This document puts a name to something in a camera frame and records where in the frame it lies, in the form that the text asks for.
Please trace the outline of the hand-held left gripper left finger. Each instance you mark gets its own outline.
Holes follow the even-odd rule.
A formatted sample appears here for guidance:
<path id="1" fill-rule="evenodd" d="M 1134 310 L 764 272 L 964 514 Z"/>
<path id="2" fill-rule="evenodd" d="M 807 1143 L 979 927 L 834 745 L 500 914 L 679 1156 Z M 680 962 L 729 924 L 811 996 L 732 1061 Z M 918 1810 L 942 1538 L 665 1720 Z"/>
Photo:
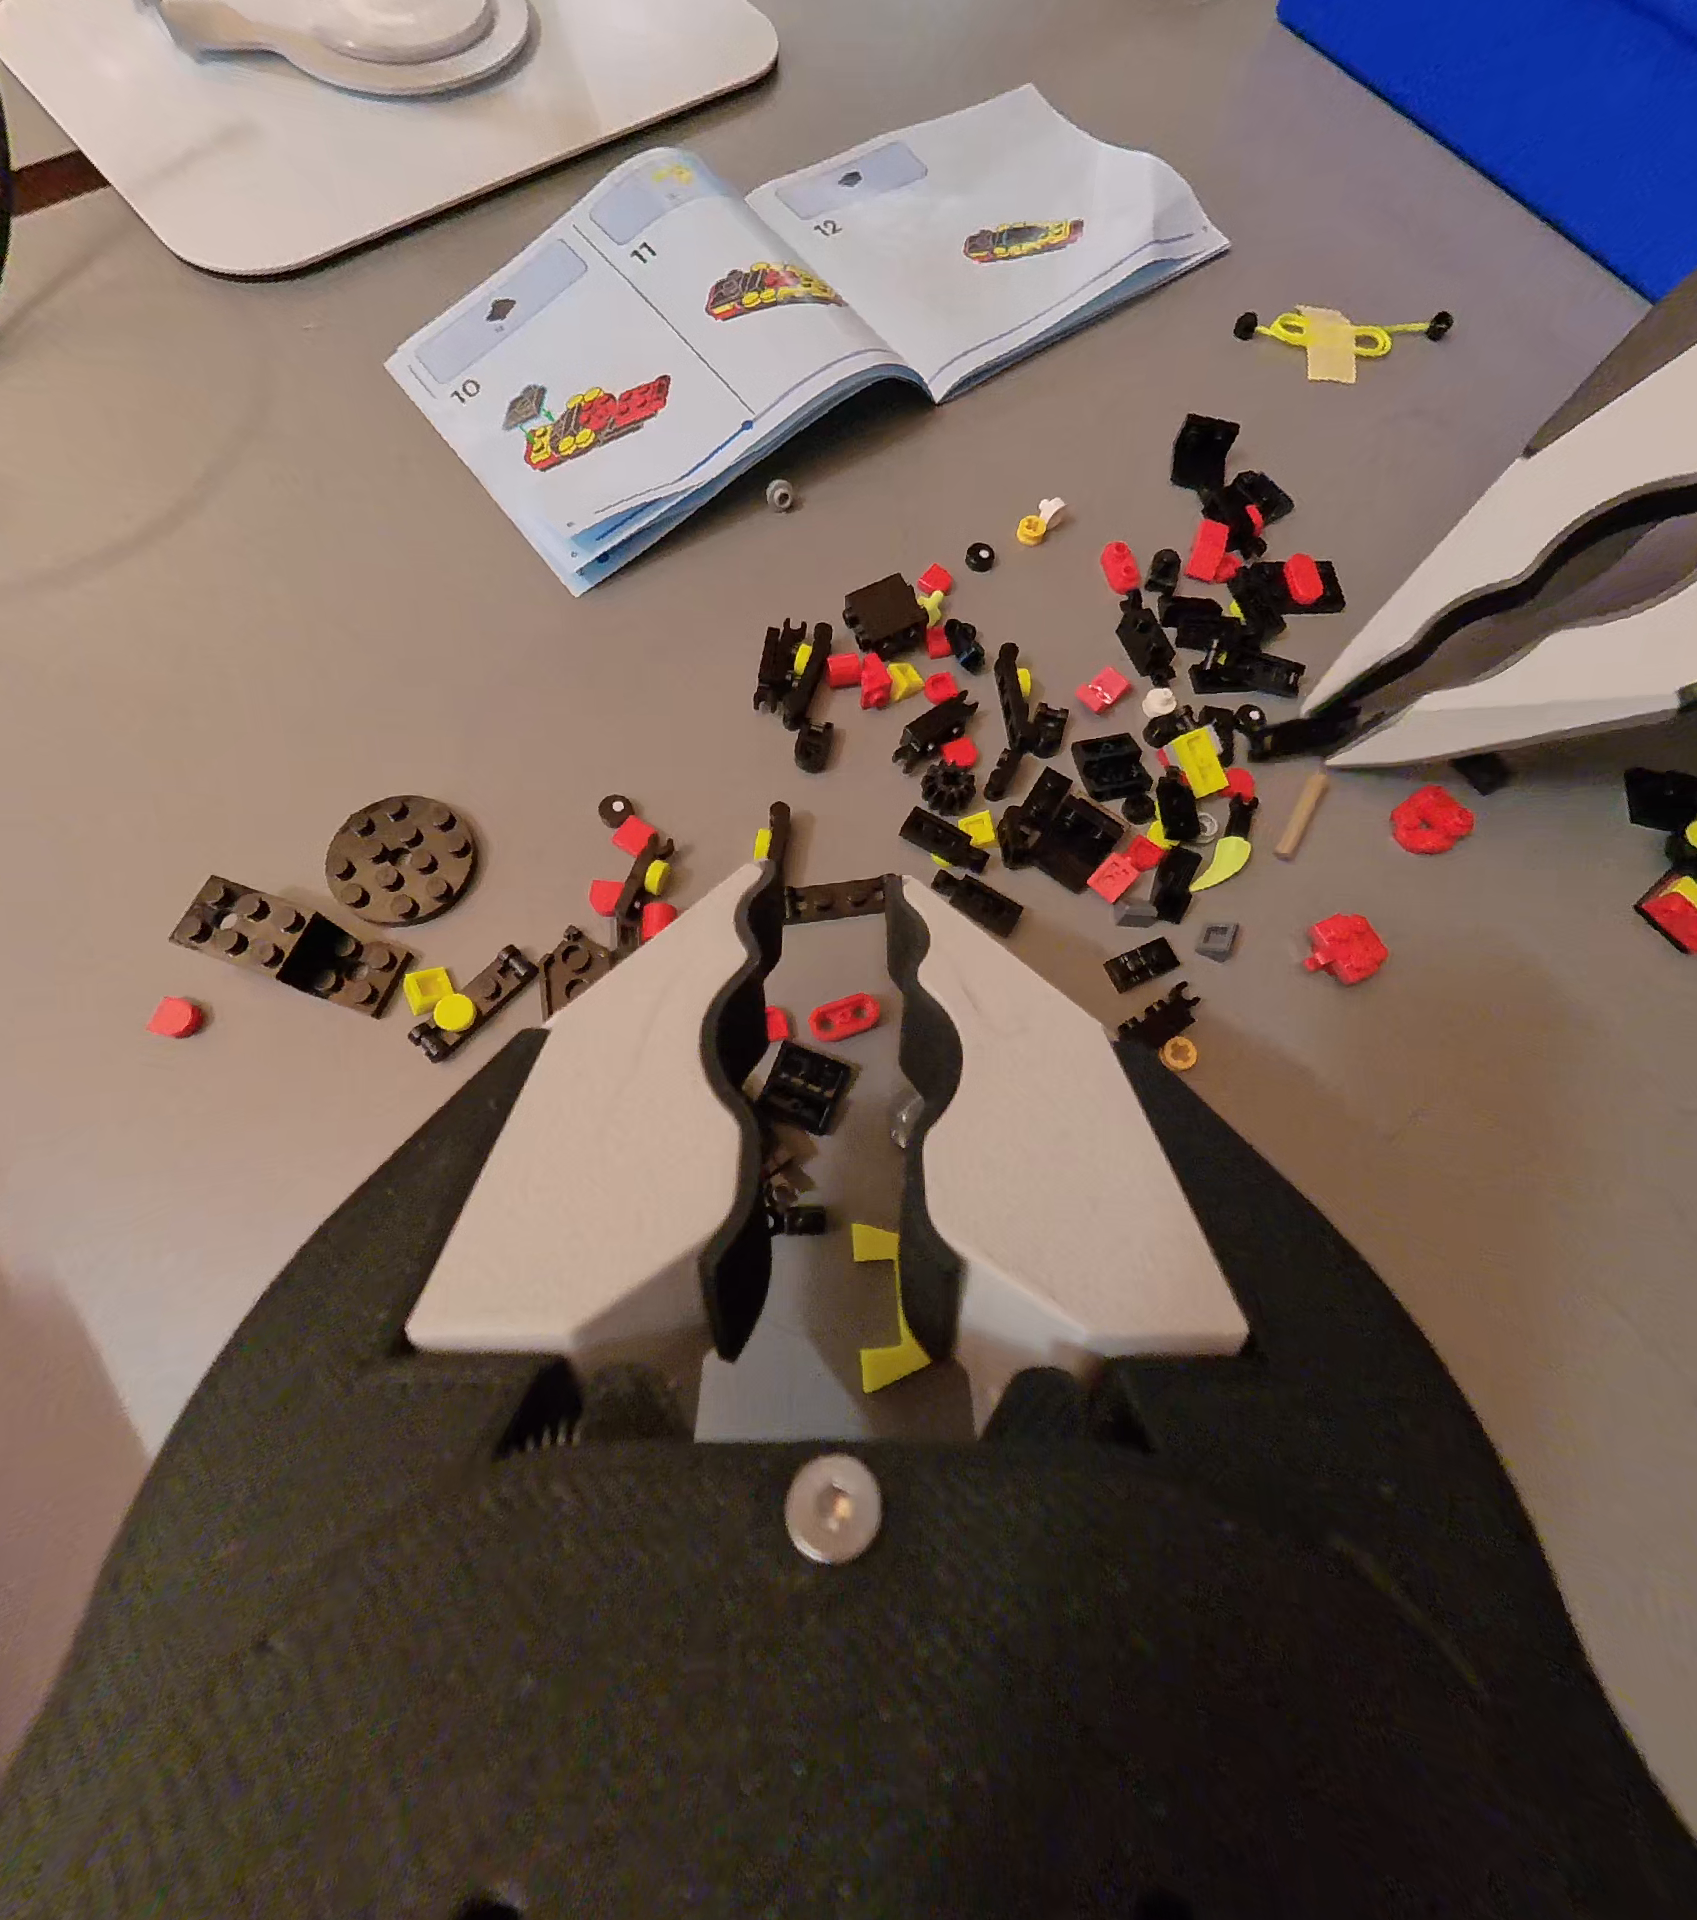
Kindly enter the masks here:
<path id="1" fill-rule="evenodd" d="M 525 1084 L 407 1319 L 427 1355 L 634 1366 L 695 1427 L 769 1283 L 764 1054 L 780 874 L 744 863 L 533 1038 Z"/>

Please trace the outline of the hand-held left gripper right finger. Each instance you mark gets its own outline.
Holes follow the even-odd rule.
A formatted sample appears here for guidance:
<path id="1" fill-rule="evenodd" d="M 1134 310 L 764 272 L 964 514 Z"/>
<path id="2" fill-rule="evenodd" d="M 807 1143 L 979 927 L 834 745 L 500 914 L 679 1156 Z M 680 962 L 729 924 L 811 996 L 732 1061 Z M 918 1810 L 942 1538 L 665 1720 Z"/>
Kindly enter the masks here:
<path id="1" fill-rule="evenodd" d="M 1245 1310 L 1104 1027 L 914 876 L 885 919 L 918 1102 L 903 1316 L 975 1429 L 1029 1371 L 1238 1356 Z"/>

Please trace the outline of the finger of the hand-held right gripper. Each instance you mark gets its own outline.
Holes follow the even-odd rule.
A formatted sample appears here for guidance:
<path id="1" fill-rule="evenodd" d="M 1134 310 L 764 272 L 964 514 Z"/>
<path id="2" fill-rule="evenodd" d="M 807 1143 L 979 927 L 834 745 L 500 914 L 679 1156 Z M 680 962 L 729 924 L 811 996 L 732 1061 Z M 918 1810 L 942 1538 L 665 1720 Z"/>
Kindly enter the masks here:
<path id="1" fill-rule="evenodd" d="M 1636 326 L 1354 634 L 1303 713 L 1678 713 L 1697 698 L 1697 571 L 1462 684 L 1398 694 L 1604 541 L 1697 514 L 1693 315 L 1678 291 Z"/>
<path id="2" fill-rule="evenodd" d="M 1607 620 L 1544 638 L 1475 684 L 1428 692 L 1329 757 L 1391 768 L 1627 731 L 1697 709 L 1697 574 Z"/>

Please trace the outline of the lego instruction booklet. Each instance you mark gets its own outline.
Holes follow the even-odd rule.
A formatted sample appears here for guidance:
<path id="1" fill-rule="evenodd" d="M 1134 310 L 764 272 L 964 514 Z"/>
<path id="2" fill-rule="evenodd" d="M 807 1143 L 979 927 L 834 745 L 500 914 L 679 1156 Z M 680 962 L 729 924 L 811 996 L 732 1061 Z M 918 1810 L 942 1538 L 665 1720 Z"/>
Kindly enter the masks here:
<path id="1" fill-rule="evenodd" d="M 636 154 L 385 369 L 580 597 L 864 389 L 938 405 L 1228 247 L 1024 85 L 749 194 Z"/>

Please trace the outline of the blue storage bin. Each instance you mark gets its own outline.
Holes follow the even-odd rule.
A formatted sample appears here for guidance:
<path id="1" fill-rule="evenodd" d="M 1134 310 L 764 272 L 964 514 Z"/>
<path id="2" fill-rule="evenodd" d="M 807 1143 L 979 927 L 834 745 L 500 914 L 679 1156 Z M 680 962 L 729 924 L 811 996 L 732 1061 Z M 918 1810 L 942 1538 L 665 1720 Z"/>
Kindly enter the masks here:
<path id="1" fill-rule="evenodd" d="M 1283 2 L 1277 17 L 1641 297 L 1697 270 L 1697 2 Z"/>

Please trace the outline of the red chunky round brick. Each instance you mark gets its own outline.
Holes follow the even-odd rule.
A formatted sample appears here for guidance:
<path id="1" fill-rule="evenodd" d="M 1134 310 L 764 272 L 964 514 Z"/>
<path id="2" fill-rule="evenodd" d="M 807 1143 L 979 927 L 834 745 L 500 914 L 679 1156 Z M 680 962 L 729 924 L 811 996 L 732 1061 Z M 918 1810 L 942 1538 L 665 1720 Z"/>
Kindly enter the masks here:
<path id="1" fill-rule="evenodd" d="M 1303 969 L 1354 989 L 1390 965 L 1390 946 L 1364 914 L 1330 914 L 1307 931 Z"/>

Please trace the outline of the black round studded plate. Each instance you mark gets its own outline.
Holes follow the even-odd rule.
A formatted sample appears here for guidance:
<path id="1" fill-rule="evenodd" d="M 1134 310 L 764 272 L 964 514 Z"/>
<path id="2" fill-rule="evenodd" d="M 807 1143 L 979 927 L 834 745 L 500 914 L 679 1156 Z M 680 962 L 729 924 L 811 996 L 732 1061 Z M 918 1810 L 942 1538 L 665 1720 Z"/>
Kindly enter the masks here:
<path id="1" fill-rule="evenodd" d="M 427 794 L 396 794 L 352 811 L 326 855 L 333 900 L 388 928 L 429 924 L 471 891 L 479 873 L 475 825 Z"/>

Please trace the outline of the black rectangular studded plate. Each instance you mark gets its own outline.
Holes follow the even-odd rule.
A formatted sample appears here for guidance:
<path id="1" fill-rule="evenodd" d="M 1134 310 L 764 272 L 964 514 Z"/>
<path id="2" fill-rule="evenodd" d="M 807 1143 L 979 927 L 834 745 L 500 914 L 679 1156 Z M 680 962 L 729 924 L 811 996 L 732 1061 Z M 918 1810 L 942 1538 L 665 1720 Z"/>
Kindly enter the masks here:
<path id="1" fill-rule="evenodd" d="M 398 942 L 224 876 L 198 888 L 169 940 L 369 1018 L 380 1016 L 414 962 Z"/>

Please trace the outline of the white display stand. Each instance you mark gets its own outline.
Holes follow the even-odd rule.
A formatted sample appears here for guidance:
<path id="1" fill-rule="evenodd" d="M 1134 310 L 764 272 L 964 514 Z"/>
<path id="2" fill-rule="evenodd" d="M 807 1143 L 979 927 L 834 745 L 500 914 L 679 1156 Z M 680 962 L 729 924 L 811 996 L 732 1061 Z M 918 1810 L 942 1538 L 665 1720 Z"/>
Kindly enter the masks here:
<path id="1" fill-rule="evenodd" d="M 285 276 L 764 80 L 754 4 L 0 4 L 0 61 L 181 263 Z"/>

